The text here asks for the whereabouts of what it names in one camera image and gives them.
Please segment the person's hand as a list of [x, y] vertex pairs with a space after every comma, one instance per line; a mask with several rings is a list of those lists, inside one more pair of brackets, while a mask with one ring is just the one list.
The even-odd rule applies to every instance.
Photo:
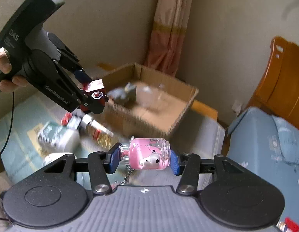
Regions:
[[[5, 48], [0, 48], [0, 70], [4, 74], [9, 74], [12, 71], [12, 65], [10, 63], [8, 52]], [[2, 80], [0, 82], [0, 91], [4, 93], [15, 92], [19, 87], [27, 87], [29, 82], [25, 77], [21, 75], [15, 75], [11, 81]]]

